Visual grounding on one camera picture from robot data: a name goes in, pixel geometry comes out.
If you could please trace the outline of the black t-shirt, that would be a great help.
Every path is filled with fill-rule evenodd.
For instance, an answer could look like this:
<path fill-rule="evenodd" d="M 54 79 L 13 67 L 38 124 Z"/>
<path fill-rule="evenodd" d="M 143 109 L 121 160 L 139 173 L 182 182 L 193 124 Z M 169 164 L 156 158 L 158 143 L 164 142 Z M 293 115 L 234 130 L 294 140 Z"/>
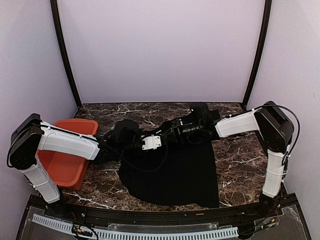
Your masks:
<path fill-rule="evenodd" d="M 130 119 L 118 121 L 121 130 L 130 127 Z M 161 140 L 162 146 L 142 150 L 143 136 L 161 136 L 162 123 L 153 130 L 140 129 L 135 147 L 126 149 L 118 175 L 130 195 L 161 206 L 197 204 L 204 208 L 219 206 L 218 177 L 212 140 L 180 146 Z"/>

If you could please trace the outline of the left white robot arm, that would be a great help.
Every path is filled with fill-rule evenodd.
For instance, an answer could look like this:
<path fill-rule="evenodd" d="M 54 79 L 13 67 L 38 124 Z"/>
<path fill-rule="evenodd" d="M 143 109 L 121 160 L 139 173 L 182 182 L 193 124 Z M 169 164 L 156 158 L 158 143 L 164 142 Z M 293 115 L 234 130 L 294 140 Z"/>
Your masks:
<path fill-rule="evenodd" d="M 104 136 L 93 136 L 51 125 L 33 113 L 12 133 L 6 164 L 25 175 L 58 217 L 67 218 L 71 208 L 61 199 L 58 186 L 41 164 L 37 152 L 68 154 L 96 165 L 104 164 L 121 158 L 126 149 L 136 146 L 138 128 L 132 122 L 124 129 L 115 126 Z"/>

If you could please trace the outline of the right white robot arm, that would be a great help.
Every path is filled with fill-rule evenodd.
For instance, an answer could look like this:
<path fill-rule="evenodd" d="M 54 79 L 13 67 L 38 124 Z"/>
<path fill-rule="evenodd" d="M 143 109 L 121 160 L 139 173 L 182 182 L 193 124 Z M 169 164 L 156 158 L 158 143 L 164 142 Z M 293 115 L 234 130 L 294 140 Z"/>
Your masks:
<path fill-rule="evenodd" d="M 267 168 L 262 194 L 255 213 L 266 217 L 275 208 L 271 198 L 281 190 L 288 169 L 288 160 L 297 140 L 293 139 L 294 124 L 285 114 L 287 108 L 268 101 L 251 110 L 221 118 L 207 104 L 193 104 L 190 114 L 169 121 L 160 134 L 161 140 L 175 144 L 199 144 L 204 140 L 219 140 L 246 132 L 259 132 L 267 149 Z"/>

